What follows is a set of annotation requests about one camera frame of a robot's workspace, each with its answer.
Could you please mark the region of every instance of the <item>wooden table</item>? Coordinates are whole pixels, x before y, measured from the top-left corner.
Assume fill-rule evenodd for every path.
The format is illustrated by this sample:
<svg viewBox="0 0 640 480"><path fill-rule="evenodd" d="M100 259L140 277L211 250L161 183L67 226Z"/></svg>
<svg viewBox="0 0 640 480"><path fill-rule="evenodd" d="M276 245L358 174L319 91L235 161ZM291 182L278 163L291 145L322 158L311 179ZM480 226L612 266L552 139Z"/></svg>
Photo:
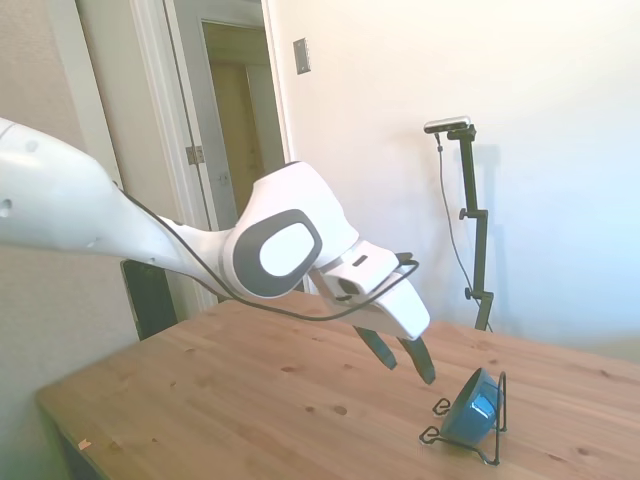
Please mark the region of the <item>wooden table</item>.
<svg viewBox="0 0 640 480"><path fill-rule="evenodd" d="M323 313L305 294L278 304ZM347 325L226 302L38 400L109 479L640 478L640 366L446 323L424 338L431 386L397 341L391 372ZM453 399L480 366L509 375L499 467L418 442L441 423L435 402Z"/></svg>

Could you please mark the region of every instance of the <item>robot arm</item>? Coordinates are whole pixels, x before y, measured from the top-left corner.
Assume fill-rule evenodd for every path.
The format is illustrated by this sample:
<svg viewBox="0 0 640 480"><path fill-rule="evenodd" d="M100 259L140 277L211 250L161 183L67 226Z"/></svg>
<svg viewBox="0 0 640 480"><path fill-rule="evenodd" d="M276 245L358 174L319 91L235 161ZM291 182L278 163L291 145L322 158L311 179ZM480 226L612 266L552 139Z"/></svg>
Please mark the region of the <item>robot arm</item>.
<svg viewBox="0 0 640 480"><path fill-rule="evenodd" d="M398 337L423 379L435 378L420 339L429 314L403 279L404 267L394 253L359 237L328 185L305 163L258 180L236 227L207 232L158 221L88 155L0 119L1 243L130 258L249 300L280 297L309 274L336 313L392 287L340 320L356 327L390 368L395 359L376 332Z"/></svg>

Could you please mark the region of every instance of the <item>black cable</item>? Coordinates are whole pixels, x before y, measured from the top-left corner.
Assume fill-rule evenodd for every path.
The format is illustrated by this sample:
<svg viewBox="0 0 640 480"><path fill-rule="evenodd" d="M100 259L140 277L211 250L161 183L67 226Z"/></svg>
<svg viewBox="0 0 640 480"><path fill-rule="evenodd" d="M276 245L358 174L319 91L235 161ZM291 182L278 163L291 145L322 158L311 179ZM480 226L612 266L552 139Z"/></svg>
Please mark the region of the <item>black cable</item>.
<svg viewBox="0 0 640 480"><path fill-rule="evenodd" d="M443 148L442 148L442 144L440 143L440 135L436 133L435 137L436 137L436 142L438 142L438 156L440 157L440 191L442 192L442 202L444 203L444 210L447 213L447 222L449 224L449 238L451 238L451 245L453 246L453 252L456 254L456 260L458 260L458 265L460 265L460 269L462 270L462 273L464 274L464 278L467 280L467 285L469 287L469 291L472 292L473 291L473 287L471 286L471 280L469 279L469 275L467 274L467 270L464 268L462 260L460 260L460 254L458 253L458 247L456 246L456 240L455 240L455 237L453 236L453 225L451 224L451 213L449 213L449 202L447 202L447 194L445 193L445 190L444 190L444 179L443 179L443 176L442 176L442 150L443 150ZM478 299L473 298L473 301L476 302L476 305L478 305L478 309L480 309L480 302L478 301ZM491 324L489 323L489 321L487 321L487 327L489 327L489 330L491 331L491 333L493 333L493 328L491 327Z"/></svg>
<svg viewBox="0 0 640 480"><path fill-rule="evenodd" d="M158 215L153 213L146 206L144 206L142 203L140 203L138 200L133 198L131 195L129 195L125 191L122 191L122 193L124 194L125 197L127 197L129 199L129 201L131 201L131 203L136 205L143 212L145 212L147 215L149 215L151 218L153 218L156 222L158 222L160 225L162 225L169 233L171 233L171 235L173 235L176 238L176 240L178 240L178 242L180 242L182 244L182 246L191 254L191 256L200 264L200 266L202 268L204 268L204 270L211 276L211 278L213 278L218 283L218 285L220 285L222 287L222 289L229 296L229 298L232 298L233 300L235 300L235 301L237 301L239 303L242 303L243 305L247 305L249 307L257 308L257 309L260 309L260 310L266 310L267 312L278 313L280 315L287 315L289 317L297 318L299 320L306 320L306 321L311 321L311 322L327 322L329 320L337 320L338 318L346 317L347 315L350 315L350 314L352 314L354 312L357 312L358 310L360 310L360 309L366 307L367 305L375 302L378 298L383 296L385 293L387 293L392 288L394 288L396 285L398 285L402 280L406 279L409 275L411 275L413 272L415 272L416 269L420 266L420 263L418 263L416 260L412 260L412 259L399 261L399 265L400 266L411 266L412 268L410 268L409 271L407 271L404 274L402 274L402 276L399 279L397 279L395 282L393 282L391 285L387 286L382 291L380 291L377 294L375 294L373 297L367 298L362 303L354 305L351 308L348 308L347 310L345 310L343 312L335 313L333 315L327 315L325 317L311 317L311 316L308 316L308 315L302 315L302 314L299 314L299 313L290 312L289 310L283 310L281 308L269 307L267 305L261 305L259 303L254 303L254 302L251 302L249 300L245 300L244 298L236 295L233 292L233 290L231 290L222 281L222 279L218 275L216 275L216 273L213 270L211 270L211 268L205 263L205 261L202 260L202 258L200 258L200 256L189 246L189 244L178 234L178 232L176 232L173 228L171 228L171 226L169 226L167 224L167 222L165 222L162 218L160 218ZM207 290L209 290L211 293L213 293L214 295L220 295L220 293L216 292L215 290L213 290L208 285L206 285L204 283L202 283L202 285Z"/></svg>

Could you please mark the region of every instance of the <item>blue cup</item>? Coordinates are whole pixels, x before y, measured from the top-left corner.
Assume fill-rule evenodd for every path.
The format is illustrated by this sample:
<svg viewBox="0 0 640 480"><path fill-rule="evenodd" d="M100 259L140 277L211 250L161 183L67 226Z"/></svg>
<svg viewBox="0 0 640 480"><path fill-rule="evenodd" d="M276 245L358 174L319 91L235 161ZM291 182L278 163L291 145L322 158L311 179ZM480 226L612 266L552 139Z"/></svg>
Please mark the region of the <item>blue cup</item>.
<svg viewBox="0 0 640 480"><path fill-rule="evenodd" d="M500 396L500 404L504 405L502 391ZM439 415L447 414L440 436L462 445L477 445L495 429L498 407L498 384L484 368L479 368L467 381L451 408L445 407L437 412Z"/></svg>

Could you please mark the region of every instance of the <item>black wire rack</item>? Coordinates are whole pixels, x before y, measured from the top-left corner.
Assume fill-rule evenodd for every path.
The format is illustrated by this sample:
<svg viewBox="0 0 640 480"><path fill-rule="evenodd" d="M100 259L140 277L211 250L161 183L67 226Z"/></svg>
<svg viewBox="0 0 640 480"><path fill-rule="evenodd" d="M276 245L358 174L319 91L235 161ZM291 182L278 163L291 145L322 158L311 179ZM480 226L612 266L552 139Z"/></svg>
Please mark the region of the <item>black wire rack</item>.
<svg viewBox="0 0 640 480"><path fill-rule="evenodd" d="M423 445L433 445L435 442L443 442L456 447L464 448L477 453L482 461L487 465L493 465L497 467L500 465L500 434L507 431L507 374L502 372L500 379L498 380L498 400L496 403L496 425L494 427L496 431L496 450L493 460L489 460L489 457L477 447L473 445L466 445L464 443L456 442L440 435L438 427L430 426L420 434L418 437ZM446 398L441 398L438 403L435 404L432 411L436 416L442 417L449 413L451 409L451 402Z"/></svg>

